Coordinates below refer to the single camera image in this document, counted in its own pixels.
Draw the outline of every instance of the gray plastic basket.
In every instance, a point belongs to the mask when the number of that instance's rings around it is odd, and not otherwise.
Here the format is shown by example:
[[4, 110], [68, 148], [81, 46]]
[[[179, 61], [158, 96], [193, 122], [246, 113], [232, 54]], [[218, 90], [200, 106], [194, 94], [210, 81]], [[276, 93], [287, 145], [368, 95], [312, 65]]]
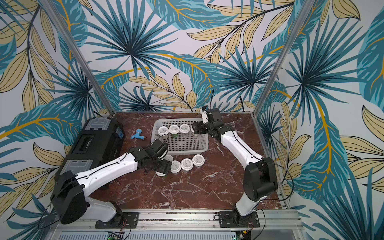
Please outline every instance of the gray plastic basket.
[[[161, 126], [169, 128], [171, 125], [178, 125], [180, 127], [182, 124], [188, 124], [191, 127], [194, 122], [202, 120], [201, 118], [159, 119], [153, 125], [151, 142], [160, 137], [158, 130]], [[189, 132], [184, 137], [183, 134], [179, 133], [176, 138], [169, 134], [166, 142], [168, 143], [168, 154], [170, 155], [200, 154], [208, 150], [208, 134], [194, 136], [192, 132]]]

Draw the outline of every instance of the robotic arm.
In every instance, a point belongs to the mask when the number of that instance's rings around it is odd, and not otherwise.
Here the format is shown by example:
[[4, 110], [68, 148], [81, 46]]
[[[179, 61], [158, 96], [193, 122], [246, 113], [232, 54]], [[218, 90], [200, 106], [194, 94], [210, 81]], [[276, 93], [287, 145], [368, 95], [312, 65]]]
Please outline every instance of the robotic arm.
[[[277, 190], [276, 171], [271, 158], [263, 158], [252, 150], [234, 131], [233, 127], [224, 124], [218, 109], [202, 108], [202, 122], [195, 122], [195, 134], [208, 133], [227, 147], [239, 160], [245, 170], [244, 194], [236, 203], [231, 216], [234, 225], [226, 227], [248, 226], [254, 208], [267, 195]], [[76, 175], [68, 171], [60, 175], [53, 190], [51, 201], [62, 224], [78, 219], [96, 219], [96, 228], [120, 227], [124, 216], [114, 202], [102, 202], [89, 195], [104, 184], [140, 168], [155, 170], [168, 174], [171, 162], [160, 161], [166, 155], [168, 144], [160, 140], [146, 147], [134, 147], [119, 158], [99, 167], [80, 172]]]

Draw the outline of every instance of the blue toy drill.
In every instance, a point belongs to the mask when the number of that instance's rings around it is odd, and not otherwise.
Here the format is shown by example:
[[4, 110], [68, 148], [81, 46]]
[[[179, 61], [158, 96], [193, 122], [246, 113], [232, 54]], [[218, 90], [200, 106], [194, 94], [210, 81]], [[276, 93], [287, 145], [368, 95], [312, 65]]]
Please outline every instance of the blue toy drill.
[[140, 128], [136, 129], [136, 134], [132, 135], [131, 139], [134, 139], [134, 138], [143, 139], [143, 140], [147, 139], [146, 136], [140, 136], [141, 132], [142, 131]]

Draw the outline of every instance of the black cable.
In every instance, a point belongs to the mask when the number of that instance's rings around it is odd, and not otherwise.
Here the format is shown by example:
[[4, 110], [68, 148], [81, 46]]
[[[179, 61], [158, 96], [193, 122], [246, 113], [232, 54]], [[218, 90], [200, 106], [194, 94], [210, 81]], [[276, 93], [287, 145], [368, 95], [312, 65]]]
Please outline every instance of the black cable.
[[265, 223], [266, 223], [264, 211], [262, 209], [257, 209], [257, 210], [261, 210], [263, 212], [263, 215], [264, 215], [264, 226], [263, 226], [263, 229], [261, 230], [261, 232], [259, 232], [259, 234], [254, 239], [252, 239], [252, 240], [255, 240], [258, 236], [260, 236], [260, 234], [263, 232], [263, 230], [265, 228]]
[[126, 240], [128, 237], [129, 237], [129, 235], [131, 234], [131, 231], [132, 231], [132, 227], [131, 227], [131, 225], [128, 223], [128, 225], [129, 225], [129, 233], [128, 233], [128, 235], [124, 238], [124, 240]]

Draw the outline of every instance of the red marble surface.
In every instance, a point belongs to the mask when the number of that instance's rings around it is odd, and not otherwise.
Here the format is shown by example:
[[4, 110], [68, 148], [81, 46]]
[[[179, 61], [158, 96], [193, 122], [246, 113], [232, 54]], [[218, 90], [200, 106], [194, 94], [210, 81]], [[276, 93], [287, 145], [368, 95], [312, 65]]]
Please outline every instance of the red marble surface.
[[[127, 138], [121, 154], [130, 147], [145, 146], [151, 142], [154, 122], [164, 118], [200, 118], [195, 113], [117, 113]], [[231, 124], [239, 136], [257, 153], [263, 155], [255, 125], [250, 114], [222, 114], [225, 123]], [[146, 140], [134, 139], [136, 129], [142, 129]], [[203, 152], [205, 164], [188, 173], [169, 173], [159, 177], [154, 171], [144, 170], [125, 174], [110, 182], [109, 189], [97, 190], [90, 197], [102, 201], [115, 201], [125, 209], [231, 209], [243, 194], [244, 169], [235, 156], [215, 139], [209, 137], [209, 149]], [[174, 160], [192, 159], [190, 155], [173, 156]], [[267, 200], [259, 208], [281, 208], [278, 201]]]

